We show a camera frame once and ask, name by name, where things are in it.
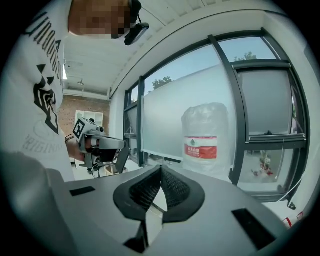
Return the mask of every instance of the hand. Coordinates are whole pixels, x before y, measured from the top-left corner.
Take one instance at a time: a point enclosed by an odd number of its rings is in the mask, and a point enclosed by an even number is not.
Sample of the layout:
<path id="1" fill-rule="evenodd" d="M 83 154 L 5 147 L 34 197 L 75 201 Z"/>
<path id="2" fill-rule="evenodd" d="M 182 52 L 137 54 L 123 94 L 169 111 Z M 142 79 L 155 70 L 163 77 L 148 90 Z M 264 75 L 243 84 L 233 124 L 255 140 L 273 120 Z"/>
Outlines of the hand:
<path id="1" fill-rule="evenodd" d="M 82 153 L 79 149 L 79 144 L 76 141 L 75 138 L 70 139 L 67 143 L 66 143 L 66 148 L 68 150 L 69 153 L 69 157 L 77 159 L 78 161 L 85 161 L 85 154 Z M 85 139 L 85 148 L 86 149 L 91 149 L 92 148 L 92 144 L 91 144 L 91 139 L 90 138 L 86 138 Z"/>

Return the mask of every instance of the brick wall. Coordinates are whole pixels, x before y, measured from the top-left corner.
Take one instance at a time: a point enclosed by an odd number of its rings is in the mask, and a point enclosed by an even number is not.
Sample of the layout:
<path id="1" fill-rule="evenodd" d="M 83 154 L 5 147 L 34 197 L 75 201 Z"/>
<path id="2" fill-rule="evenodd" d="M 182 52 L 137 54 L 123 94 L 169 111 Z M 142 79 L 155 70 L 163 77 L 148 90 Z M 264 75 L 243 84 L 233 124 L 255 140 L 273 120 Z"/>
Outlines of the brick wall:
<path id="1" fill-rule="evenodd" d="M 58 111 L 58 122 L 66 136 L 72 134 L 74 130 L 77 110 L 103 113 L 104 132 L 109 134 L 110 103 L 108 101 L 65 95 Z"/>

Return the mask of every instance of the headset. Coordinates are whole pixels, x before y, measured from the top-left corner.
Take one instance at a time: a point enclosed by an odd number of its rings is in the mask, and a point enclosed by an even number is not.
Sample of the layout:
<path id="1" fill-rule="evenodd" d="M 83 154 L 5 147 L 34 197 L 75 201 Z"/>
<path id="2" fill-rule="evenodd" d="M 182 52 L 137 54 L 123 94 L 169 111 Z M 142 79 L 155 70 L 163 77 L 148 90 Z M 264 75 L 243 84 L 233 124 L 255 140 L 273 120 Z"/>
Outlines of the headset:
<path id="1" fill-rule="evenodd" d="M 138 41 L 142 35 L 149 29 L 148 23 L 142 23 L 139 17 L 139 12 L 142 8 L 141 3 L 138 0 L 129 0 L 130 6 L 130 28 L 118 29 L 117 34 L 112 34 L 112 39 L 119 39 L 124 36 L 124 44 L 130 46 Z"/>

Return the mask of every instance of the person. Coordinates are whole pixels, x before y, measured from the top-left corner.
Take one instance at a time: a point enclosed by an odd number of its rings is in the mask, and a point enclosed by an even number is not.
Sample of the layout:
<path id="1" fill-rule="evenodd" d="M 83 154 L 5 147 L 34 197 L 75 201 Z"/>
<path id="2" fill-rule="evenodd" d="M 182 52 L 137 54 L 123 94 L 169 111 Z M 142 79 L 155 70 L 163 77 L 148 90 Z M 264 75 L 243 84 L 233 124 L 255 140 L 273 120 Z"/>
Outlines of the person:
<path id="1" fill-rule="evenodd" d="M 60 171 L 65 182 L 74 180 L 69 157 L 83 161 L 84 155 L 75 139 L 65 144 L 57 116 L 63 101 L 65 39 L 69 33 L 119 38 L 140 9 L 137 0 L 54 0 L 34 17 L 0 80 L 1 151 L 23 153 Z M 85 144 L 91 147 L 90 141 Z"/>

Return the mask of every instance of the window frame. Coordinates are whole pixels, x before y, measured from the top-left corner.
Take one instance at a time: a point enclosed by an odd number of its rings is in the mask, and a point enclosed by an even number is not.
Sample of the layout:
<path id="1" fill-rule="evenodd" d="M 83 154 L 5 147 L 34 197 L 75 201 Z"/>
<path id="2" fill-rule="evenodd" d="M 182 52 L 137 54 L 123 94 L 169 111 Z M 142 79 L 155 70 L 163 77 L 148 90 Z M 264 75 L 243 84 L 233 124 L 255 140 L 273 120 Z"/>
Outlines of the window frame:
<path id="1" fill-rule="evenodd" d="M 248 38 L 248 37 L 260 37 L 263 42 L 269 47 L 276 59 L 254 59 L 254 60 L 242 60 L 229 62 L 226 54 L 219 45 L 219 42 Z M 138 147 L 138 159 L 136 163 L 139 167 L 146 166 L 144 155 L 142 151 L 142 112 L 143 112 L 143 97 L 145 90 L 145 80 L 152 74 L 160 70 L 162 67 L 173 62 L 174 60 L 193 52 L 199 48 L 212 45 L 213 49 L 216 51 L 218 57 L 223 64 L 225 71 L 227 73 L 235 105 L 236 114 L 236 125 L 237 125 L 237 139 L 236 139 L 236 149 L 233 168 L 230 169 L 229 179 L 231 182 L 237 186 L 239 183 L 245 151 L 259 149 L 263 147 L 263 150 L 285 150 L 293 149 L 293 156 L 290 171 L 285 183 L 285 188 L 283 192 L 249 192 L 250 195 L 255 197 L 260 202 L 276 202 L 286 195 L 300 180 L 303 172 L 305 171 L 307 158 L 309 154 L 309 140 L 310 140 L 310 118 L 309 110 L 307 105 L 306 96 L 302 87 L 302 83 L 299 76 L 292 65 L 290 59 L 282 49 L 282 47 L 274 40 L 274 38 L 262 27 L 261 30 L 249 30 L 249 31 L 237 31 L 231 33 L 225 33 L 220 35 L 209 35 L 206 39 L 187 46 L 186 48 L 174 53 L 165 60 L 161 61 L 159 64 L 155 65 L 148 72 L 140 76 L 139 80 L 125 92 L 125 104 L 124 112 L 137 107 L 137 134 L 136 136 L 132 134 L 124 134 L 124 138 L 130 140 L 129 138 L 137 139 Z M 299 112 L 299 123 L 302 126 L 304 133 L 298 134 L 285 134 L 285 135 L 255 135 L 249 136 L 249 122 L 248 113 L 244 98 L 244 93 L 239 84 L 237 71 L 239 70 L 286 70 L 290 79 L 291 90 L 294 90 L 294 96 L 298 99 L 296 103 L 297 111 Z M 138 101 L 133 104 L 128 104 L 131 100 L 131 92 L 134 88 L 138 86 Z M 288 195 L 283 199 L 291 199 L 299 186 L 296 186 Z"/>
<path id="2" fill-rule="evenodd" d="M 246 37 L 261 37 L 261 39 L 266 43 L 272 53 L 275 55 L 276 59 L 253 59 L 253 60 L 241 60 L 241 61 L 233 61 L 229 62 L 227 56 L 223 52 L 222 48 L 219 45 L 219 42 L 225 40 L 232 40 L 238 38 L 246 38 Z M 240 112 L 241 115 L 244 114 L 245 124 L 239 123 L 240 125 L 245 125 L 245 143 L 239 145 L 237 143 L 236 149 L 236 158 L 237 155 L 241 155 L 244 158 L 245 151 L 254 150 L 263 147 L 264 150 L 285 150 L 285 149 L 294 149 L 294 154 L 292 156 L 292 162 L 290 171 L 288 174 L 288 178 L 285 185 L 285 191 L 283 194 L 274 194 L 274 193 L 266 193 L 261 195 L 259 192 L 250 192 L 252 196 L 262 202 L 275 202 L 277 198 L 281 199 L 286 195 L 291 188 L 293 188 L 297 182 L 299 182 L 306 164 L 307 164 L 307 156 L 309 153 L 309 140 L 310 140 L 310 126 L 309 126 L 309 112 L 308 105 L 306 104 L 306 97 L 303 92 L 302 84 L 299 79 L 299 76 L 294 69 L 290 59 L 283 51 L 281 46 L 272 38 L 272 36 L 262 27 L 261 31 L 253 30 L 250 31 L 240 31 L 236 33 L 228 33 L 219 35 L 216 37 L 209 36 L 212 44 L 216 48 L 222 63 L 224 64 L 227 74 L 229 75 L 230 82 L 233 84 L 232 88 L 236 88 L 240 90 L 240 94 L 242 95 L 242 106 L 239 103 L 239 99 L 235 99 L 236 108 L 244 108 L 244 113 Z M 300 134 L 287 134 L 287 135 L 272 135 L 272 136 L 264 136 L 264 135 L 255 135 L 249 136 L 249 119 L 246 107 L 246 101 L 244 97 L 244 93 L 242 91 L 242 87 L 240 86 L 240 81 L 238 78 L 238 71 L 246 70 L 246 71 L 254 71 L 254 70 L 285 70 L 288 72 L 289 82 L 291 86 L 291 90 L 295 90 L 295 97 L 298 98 L 297 106 L 298 111 L 301 112 L 302 116 L 299 116 L 301 121 L 302 130 L 304 133 Z M 235 163 L 234 169 L 230 172 L 229 178 L 234 185 L 238 185 L 240 175 L 242 172 L 243 160 L 240 163 Z M 298 186 L 291 191 L 283 200 L 287 200 L 292 198 L 294 192 L 297 190 Z"/>

